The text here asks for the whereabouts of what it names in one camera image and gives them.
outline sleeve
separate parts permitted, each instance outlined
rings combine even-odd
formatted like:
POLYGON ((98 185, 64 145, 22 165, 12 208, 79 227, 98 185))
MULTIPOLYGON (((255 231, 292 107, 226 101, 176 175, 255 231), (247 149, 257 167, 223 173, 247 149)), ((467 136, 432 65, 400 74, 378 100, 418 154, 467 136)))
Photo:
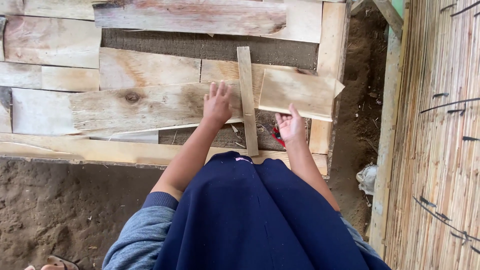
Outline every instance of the sleeve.
POLYGON ((152 192, 123 227, 110 247, 102 269, 152 269, 167 236, 178 201, 170 194, 152 192))
POLYGON ((353 228, 353 226, 340 213, 338 213, 338 215, 340 216, 340 219, 343 221, 343 223, 347 227, 348 232, 352 236, 353 240, 355 241, 355 244, 357 244, 359 249, 364 253, 368 253, 368 254, 370 254, 374 257, 382 259, 382 258, 380 258, 378 253, 367 242, 365 242, 362 239, 360 233, 357 232, 357 230, 355 230, 355 228, 353 228))

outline sandal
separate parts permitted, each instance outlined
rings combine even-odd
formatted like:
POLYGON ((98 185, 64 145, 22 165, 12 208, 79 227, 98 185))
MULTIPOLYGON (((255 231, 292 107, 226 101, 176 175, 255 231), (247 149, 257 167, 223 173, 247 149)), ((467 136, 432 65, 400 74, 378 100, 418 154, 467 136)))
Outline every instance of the sandal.
POLYGON ((49 256, 47 258, 47 264, 63 266, 65 270, 79 270, 78 265, 76 265, 74 262, 56 255, 49 256))

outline wood knot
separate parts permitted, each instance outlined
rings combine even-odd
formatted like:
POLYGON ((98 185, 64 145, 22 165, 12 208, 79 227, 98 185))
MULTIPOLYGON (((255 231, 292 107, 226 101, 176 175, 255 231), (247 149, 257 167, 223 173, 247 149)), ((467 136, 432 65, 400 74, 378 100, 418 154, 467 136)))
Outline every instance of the wood knot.
POLYGON ((135 93, 135 92, 129 92, 125 95, 125 99, 129 103, 135 103, 135 102, 138 102, 140 100, 140 95, 135 93))

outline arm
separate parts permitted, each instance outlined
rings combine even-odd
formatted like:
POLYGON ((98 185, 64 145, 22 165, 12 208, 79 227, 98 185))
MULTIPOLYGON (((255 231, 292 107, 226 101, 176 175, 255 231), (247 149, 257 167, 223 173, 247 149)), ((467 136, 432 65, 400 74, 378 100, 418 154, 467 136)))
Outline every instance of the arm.
POLYGON ((305 135, 305 120, 301 117, 293 106, 290 104, 290 112, 292 115, 284 115, 277 113, 276 120, 280 129, 280 134, 285 142, 290 167, 303 181, 318 191, 333 207, 335 211, 340 211, 330 188, 317 165, 313 160, 310 149, 308 148, 305 135))
POLYGON ((232 116, 230 105, 231 87, 210 85, 210 94, 204 97, 204 117, 200 125, 188 138, 163 172, 151 192, 166 192, 177 200, 187 188, 190 181, 205 165, 210 146, 220 128, 232 116))

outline finger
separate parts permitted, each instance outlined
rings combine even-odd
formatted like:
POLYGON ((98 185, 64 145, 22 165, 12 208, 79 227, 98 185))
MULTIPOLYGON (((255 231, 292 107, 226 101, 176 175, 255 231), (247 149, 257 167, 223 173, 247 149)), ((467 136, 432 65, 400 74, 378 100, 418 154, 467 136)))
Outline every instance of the finger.
POLYGON ((278 123, 278 125, 280 126, 282 123, 283 123, 283 119, 282 119, 282 116, 280 115, 280 113, 276 113, 275 114, 275 118, 276 118, 276 122, 278 123))
POLYGON ((210 98, 213 98, 214 96, 216 96, 216 84, 212 83, 210 85, 210 98))
POLYGON ((232 97, 232 86, 227 86, 227 91, 225 92, 225 99, 230 102, 232 97))
POLYGON ((293 117, 301 117, 300 114, 299 114, 299 111, 297 111, 297 109, 295 108, 295 106, 293 105, 293 103, 290 103, 290 106, 288 107, 288 109, 289 109, 290 112, 292 113, 292 116, 293 116, 293 117))
POLYGON ((217 91, 216 94, 219 95, 219 96, 224 96, 224 95, 225 95, 225 90, 226 90, 226 88, 225 88, 225 81, 222 80, 222 81, 220 82, 220 86, 218 87, 218 91, 217 91))

